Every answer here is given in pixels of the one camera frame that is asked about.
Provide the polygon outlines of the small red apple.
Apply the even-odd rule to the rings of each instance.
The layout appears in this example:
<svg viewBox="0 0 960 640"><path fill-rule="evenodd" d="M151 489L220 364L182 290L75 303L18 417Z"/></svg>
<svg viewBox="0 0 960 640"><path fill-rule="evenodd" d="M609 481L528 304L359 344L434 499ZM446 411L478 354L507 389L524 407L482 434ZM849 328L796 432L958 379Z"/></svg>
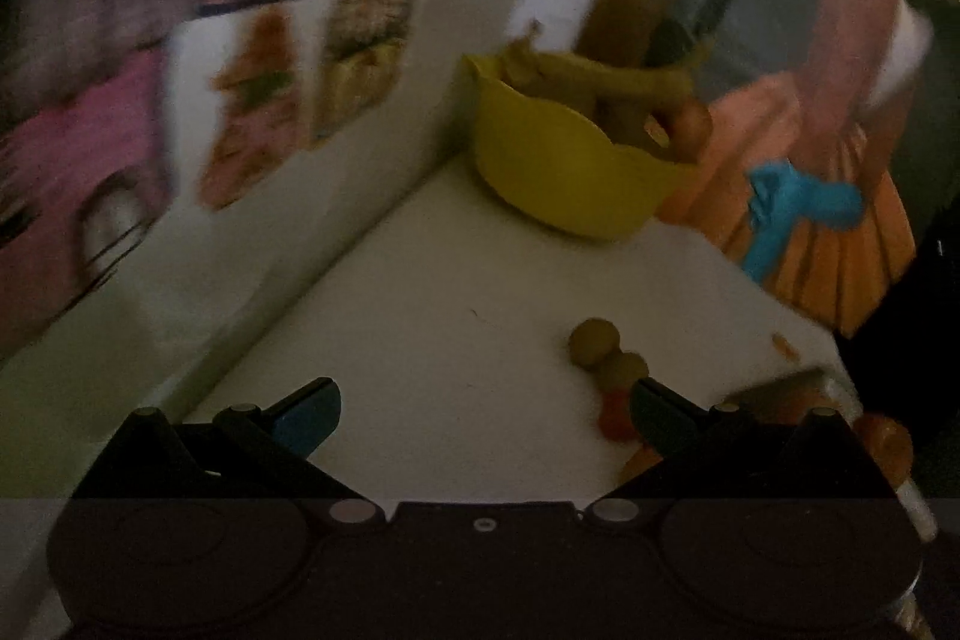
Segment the small red apple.
<svg viewBox="0 0 960 640"><path fill-rule="evenodd" d="M597 427L610 442L630 443L640 440L640 434L631 419L630 396L631 393L626 388L613 388L602 393Z"/></svg>

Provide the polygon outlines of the brown kiwi middle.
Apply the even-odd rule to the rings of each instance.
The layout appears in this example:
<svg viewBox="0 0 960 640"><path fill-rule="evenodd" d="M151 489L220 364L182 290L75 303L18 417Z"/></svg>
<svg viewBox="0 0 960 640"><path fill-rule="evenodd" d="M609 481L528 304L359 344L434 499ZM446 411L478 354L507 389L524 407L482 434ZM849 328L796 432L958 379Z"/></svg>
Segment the brown kiwi middle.
<svg viewBox="0 0 960 640"><path fill-rule="evenodd" d="M594 380L602 393L630 390L636 381L649 375L646 359L631 351L613 351L597 365Z"/></svg>

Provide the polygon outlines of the brown kiwi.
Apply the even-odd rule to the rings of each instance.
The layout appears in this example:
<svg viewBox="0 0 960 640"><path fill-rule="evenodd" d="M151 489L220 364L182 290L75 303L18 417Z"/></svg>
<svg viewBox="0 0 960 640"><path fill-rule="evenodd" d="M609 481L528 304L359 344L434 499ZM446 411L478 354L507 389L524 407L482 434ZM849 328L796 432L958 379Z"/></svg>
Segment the brown kiwi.
<svg viewBox="0 0 960 640"><path fill-rule="evenodd" d="M594 380L602 393L630 390L636 381L649 375L646 359L631 351L613 351L597 365Z"/></svg>
<svg viewBox="0 0 960 640"><path fill-rule="evenodd" d="M612 321L587 319L569 333L568 357L581 369L592 370L620 349L620 331Z"/></svg>

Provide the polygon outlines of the brown kiwi far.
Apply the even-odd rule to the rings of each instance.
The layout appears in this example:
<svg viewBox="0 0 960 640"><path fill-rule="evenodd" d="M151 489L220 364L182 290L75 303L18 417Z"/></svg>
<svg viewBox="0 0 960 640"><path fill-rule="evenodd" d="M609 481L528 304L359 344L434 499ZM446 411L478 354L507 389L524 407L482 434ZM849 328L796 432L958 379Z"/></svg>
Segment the brown kiwi far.
<svg viewBox="0 0 960 640"><path fill-rule="evenodd" d="M612 321L587 319L569 333L568 357L581 369L592 370L620 349L620 331Z"/></svg>

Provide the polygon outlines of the metal tray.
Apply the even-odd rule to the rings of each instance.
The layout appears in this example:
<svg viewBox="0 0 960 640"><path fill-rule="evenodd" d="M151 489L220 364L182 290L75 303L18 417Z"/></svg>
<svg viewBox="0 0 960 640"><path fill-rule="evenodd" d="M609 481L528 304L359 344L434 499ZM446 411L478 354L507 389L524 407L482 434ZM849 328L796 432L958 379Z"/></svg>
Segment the metal tray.
<svg viewBox="0 0 960 640"><path fill-rule="evenodd" d="M843 417L844 422L853 429L856 420L864 414L871 414L864 411L861 401L846 381L833 377L823 367L811 367L762 381L760 385L727 395L724 403L738 404L742 411L775 424L800 424L814 409L830 409ZM900 489L893 490L918 531L919 539L923 542L934 541L939 533L939 525L913 476Z"/></svg>

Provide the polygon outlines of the small orange sticker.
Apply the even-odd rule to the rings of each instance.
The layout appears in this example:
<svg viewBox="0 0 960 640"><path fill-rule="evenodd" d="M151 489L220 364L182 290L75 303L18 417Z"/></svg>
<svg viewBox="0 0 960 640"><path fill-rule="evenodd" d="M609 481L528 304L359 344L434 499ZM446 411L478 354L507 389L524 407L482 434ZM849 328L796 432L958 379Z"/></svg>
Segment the small orange sticker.
<svg viewBox="0 0 960 640"><path fill-rule="evenodd" d="M771 344L773 344L773 347L784 359L788 359L791 362L800 361L799 351L797 351L789 342L789 339L786 338L786 336L782 336L781 333L773 333L773 335L771 335Z"/></svg>

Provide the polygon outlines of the large red apple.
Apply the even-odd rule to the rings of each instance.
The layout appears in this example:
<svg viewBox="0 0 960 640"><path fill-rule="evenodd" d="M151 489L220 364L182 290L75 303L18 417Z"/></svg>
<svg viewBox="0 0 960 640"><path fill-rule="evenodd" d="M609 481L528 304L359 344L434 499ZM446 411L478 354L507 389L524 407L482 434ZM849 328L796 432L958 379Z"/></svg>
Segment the large red apple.
<svg viewBox="0 0 960 640"><path fill-rule="evenodd" d="M853 424L853 431L890 486L900 489L913 468L913 441L907 427L889 417L864 414Z"/></svg>

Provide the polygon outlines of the yellow plastic fruit bowl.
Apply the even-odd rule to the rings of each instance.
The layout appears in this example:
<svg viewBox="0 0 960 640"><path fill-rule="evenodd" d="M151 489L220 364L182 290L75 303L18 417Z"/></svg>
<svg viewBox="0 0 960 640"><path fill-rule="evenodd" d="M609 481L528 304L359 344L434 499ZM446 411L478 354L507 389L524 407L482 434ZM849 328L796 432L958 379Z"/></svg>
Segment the yellow plastic fruit bowl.
<svg viewBox="0 0 960 640"><path fill-rule="evenodd" d="M467 55L478 175L512 208L591 241L620 242L654 218L695 169L617 145L582 113L501 80L498 58Z"/></svg>

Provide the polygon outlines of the orange fruit in bowl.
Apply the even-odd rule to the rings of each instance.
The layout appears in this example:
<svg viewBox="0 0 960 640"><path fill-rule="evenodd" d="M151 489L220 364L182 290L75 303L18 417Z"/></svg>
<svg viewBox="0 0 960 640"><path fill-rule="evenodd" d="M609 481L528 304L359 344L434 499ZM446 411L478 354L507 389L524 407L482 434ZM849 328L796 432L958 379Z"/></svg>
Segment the orange fruit in bowl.
<svg viewBox="0 0 960 640"><path fill-rule="evenodd" d="M651 113L661 135L651 136L652 152L659 158L679 164L696 164L713 136L713 117L700 99L686 99L669 109Z"/></svg>

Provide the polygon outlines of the children's house drawings poster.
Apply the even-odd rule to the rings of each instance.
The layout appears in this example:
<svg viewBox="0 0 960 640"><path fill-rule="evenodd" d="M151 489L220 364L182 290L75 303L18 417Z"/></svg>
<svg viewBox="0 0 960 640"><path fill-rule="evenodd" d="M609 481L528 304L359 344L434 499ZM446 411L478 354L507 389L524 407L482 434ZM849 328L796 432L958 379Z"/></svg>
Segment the children's house drawings poster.
<svg viewBox="0 0 960 640"><path fill-rule="evenodd" d="M221 211L381 104L416 0L332 0L304 65L296 0L2 0L2 347L109 280L176 198L179 89L213 140L197 200Z"/></svg>

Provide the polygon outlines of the yellow banana in bowl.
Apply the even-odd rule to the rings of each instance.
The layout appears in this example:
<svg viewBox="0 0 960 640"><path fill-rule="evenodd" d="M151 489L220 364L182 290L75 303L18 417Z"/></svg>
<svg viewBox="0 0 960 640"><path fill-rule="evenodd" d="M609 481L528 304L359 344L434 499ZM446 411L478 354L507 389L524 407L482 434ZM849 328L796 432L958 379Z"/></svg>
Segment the yellow banana in bowl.
<svg viewBox="0 0 960 640"><path fill-rule="evenodd" d="M708 60L713 42L697 42L678 62L656 68L599 64L571 52L542 52L535 47L542 26L532 21L498 53L505 81L513 88L547 88L562 94L675 106L695 92L695 71Z"/></svg>

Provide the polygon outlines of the painting of orange skirt woman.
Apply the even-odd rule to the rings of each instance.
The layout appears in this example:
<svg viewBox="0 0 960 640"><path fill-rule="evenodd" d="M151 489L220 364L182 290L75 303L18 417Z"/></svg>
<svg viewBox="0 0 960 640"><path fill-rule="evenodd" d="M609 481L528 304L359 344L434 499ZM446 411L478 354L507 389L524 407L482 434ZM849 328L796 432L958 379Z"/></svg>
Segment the painting of orange skirt woman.
<svg viewBox="0 0 960 640"><path fill-rule="evenodd" d="M773 298L850 336L916 255L892 159L958 0L818 0L805 60L711 104L713 138L659 208Z"/></svg>

